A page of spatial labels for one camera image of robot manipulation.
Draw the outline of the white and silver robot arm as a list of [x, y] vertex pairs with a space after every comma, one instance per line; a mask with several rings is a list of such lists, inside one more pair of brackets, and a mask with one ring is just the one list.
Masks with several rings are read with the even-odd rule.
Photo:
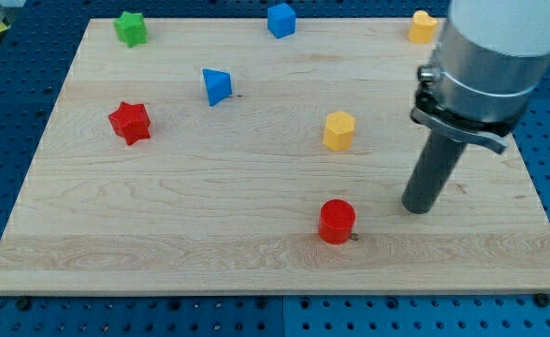
[[549, 65], [550, 0], [453, 0], [417, 72], [412, 118], [430, 130], [427, 150], [503, 153]]

